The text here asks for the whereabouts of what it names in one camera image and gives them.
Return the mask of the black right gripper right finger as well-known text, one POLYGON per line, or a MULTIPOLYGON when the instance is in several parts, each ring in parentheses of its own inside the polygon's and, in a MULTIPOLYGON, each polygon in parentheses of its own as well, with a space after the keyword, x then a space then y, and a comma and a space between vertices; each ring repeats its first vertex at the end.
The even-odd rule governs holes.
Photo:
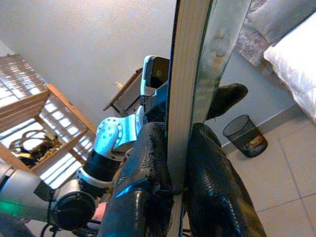
POLYGON ((240 176, 215 133, 192 128, 186 159, 185 207, 195 237, 264 237, 264 227, 240 176))

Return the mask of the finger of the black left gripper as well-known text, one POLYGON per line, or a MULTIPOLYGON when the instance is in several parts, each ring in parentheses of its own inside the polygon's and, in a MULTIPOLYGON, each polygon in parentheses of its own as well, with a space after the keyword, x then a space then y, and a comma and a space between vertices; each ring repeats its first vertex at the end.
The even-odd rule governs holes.
POLYGON ((218 87, 211 102, 206 120, 225 114, 232 106, 240 102, 248 93, 248 88, 240 83, 218 87))

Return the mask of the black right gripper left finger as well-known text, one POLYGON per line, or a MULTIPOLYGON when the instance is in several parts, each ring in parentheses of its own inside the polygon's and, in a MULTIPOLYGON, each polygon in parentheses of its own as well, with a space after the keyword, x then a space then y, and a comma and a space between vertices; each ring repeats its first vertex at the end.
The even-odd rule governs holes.
POLYGON ((144 125, 123 166, 98 232, 100 237, 164 237, 173 206, 162 124, 144 125))

